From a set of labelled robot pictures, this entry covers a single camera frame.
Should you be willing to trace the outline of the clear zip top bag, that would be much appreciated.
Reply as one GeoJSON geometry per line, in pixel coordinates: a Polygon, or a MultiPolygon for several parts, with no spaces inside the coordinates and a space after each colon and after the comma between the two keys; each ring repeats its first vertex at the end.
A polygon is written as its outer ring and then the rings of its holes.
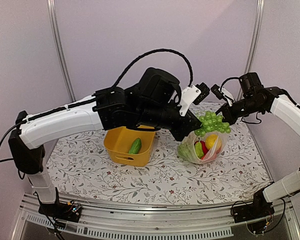
{"type": "Polygon", "coordinates": [[[191,132],[177,147],[177,155],[193,164],[207,164],[214,161],[224,149],[229,133],[218,131],[198,136],[191,132]]]}

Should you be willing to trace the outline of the green toy apple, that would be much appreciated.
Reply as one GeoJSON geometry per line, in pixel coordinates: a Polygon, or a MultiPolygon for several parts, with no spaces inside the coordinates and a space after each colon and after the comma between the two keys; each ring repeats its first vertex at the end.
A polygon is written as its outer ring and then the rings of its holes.
{"type": "Polygon", "coordinates": [[[186,161],[193,161],[196,159],[194,156],[193,151],[188,145],[180,144],[177,147],[177,154],[180,158],[186,160],[186,161]]]}

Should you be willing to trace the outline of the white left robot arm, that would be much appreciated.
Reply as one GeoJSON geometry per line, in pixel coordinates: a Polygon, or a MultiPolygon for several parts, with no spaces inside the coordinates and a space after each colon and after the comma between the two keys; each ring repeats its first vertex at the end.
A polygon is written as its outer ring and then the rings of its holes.
{"type": "Polygon", "coordinates": [[[22,111],[8,139],[18,170],[30,180],[53,216],[64,213],[58,193],[43,164],[44,144],[73,134],[125,127],[135,131],[169,130],[176,141],[201,127],[190,105],[201,94],[199,85],[180,88],[170,73],[150,67],[140,81],[123,89],[113,86],[96,91],[80,101],[36,115],[22,111]]]}

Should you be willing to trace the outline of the green toy pear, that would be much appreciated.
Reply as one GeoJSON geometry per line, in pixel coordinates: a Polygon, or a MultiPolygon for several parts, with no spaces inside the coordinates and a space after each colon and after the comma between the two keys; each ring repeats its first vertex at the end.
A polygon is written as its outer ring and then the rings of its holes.
{"type": "Polygon", "coordinates": [[[194,150],[195,150],[195,154],[196,156],[201,159],[202,157],[204,157],[204,151],[201,148],[201,145],[196,145],[194,146],[194,150]]]}

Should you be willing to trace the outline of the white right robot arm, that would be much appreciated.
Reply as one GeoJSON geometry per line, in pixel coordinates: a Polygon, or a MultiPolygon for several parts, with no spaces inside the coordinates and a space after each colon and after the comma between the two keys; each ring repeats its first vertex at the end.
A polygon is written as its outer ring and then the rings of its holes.
{"type": "MultiPolygon", "coordinates": [[[[218,110],[223,121],[233,125],[241,117],[254,113],[271,113],[283,121],[300,137],[300,105],[282,88],[264,87],[255,72],[248,72],[236,80],[239,81],[243,98],[235,101],[230,98],[224,87],[213,85],[212,93],[226,101],[218,110]]],[[[265,187],[254,195],[254,203],[249,206],[248,213],[252,218],[259,218],[268,210],[268,203],[293,196],[300,192],[300,168],[283,177],[281,180],[265,187]]]]}

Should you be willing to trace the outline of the green toy grape bunch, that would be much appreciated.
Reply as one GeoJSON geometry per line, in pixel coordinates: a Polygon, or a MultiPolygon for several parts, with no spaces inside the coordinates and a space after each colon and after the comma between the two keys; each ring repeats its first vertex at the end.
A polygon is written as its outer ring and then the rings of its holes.
{"type": "Polygon", "coordinates": [[[230,124],[224,121],[224,117],[221,114],[215,112],[206,111],[204,115],[198,117],[201,122],[201,127],[194,131],[194,134],[200,137],[204,137],[207,133],[219,132],[227,133],[231,132],[230,124]]]}

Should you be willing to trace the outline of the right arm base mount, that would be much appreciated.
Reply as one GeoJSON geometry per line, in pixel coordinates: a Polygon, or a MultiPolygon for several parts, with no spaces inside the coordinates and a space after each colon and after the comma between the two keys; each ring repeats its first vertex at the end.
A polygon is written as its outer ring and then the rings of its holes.
{"type": "Polygon", "coordinates": [[[255,235],[264,234],[274,217],[274,207],[272,203],[267,202],[263,195],[263,190],[258,190],[253,194],[252,203],[246,203],[242,200],[236,201],[230,209],[235,223],[252,221],[259,218],[269,217],[269,220],[249,223],[247,229],[255,235]]]}

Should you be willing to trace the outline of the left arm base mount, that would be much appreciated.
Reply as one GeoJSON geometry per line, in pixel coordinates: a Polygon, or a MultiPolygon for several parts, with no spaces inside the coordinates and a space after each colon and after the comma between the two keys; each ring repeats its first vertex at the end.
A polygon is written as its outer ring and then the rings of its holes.
{"type": "Polygon", "coordinates": [[[59,191],[55,188],[55,201],[53,203],[43,203],[39,196],[38,212],[42,215],[52,217],[57,220],[78,223],[82,214],[82,205],[71,200],[67,203],[60,202],[59,191]]]}

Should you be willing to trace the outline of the red toy tomato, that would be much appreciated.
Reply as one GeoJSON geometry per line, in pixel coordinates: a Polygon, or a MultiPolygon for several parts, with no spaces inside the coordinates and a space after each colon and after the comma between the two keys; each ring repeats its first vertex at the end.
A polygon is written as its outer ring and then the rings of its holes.
{"type": "Polygon", "coordinates": [[[201,148],[202,148],[202,150],[203,150],[204,152],[208,151],[208,149],[207,149],[206,144],[205,144],[204,141],[202,141],[202,140],[196,141],[196,142],[194,143],[194,146],[196,146],[196,145],[198,145],[198,146],[200,145],[201,148]]]}

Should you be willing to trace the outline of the yellow toy lemon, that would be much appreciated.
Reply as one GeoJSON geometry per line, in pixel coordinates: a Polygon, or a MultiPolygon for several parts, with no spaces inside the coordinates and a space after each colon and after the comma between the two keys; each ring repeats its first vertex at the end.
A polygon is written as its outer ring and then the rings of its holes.
{"type": "Polygon", "coordinates": [[[214,146],[217,138],[218,138],[218,135],[211,134],[205,139],[205,146],[208,150],[210,150],[214,146]]]}

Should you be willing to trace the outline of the red toy chili pepper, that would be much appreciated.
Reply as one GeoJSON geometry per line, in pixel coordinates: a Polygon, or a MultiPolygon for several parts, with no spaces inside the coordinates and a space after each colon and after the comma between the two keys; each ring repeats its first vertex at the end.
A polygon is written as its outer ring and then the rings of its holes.
{"type": "Polygon", "coordinates": [[[202,161],[213,161],[214,159],[217,158],[218,154],[220,153],[221,151],[221,148],[215,150],[215,151],[212,151],[212,149],[210,149],[207,154],[205,154],[201,160],[202,161]]]}

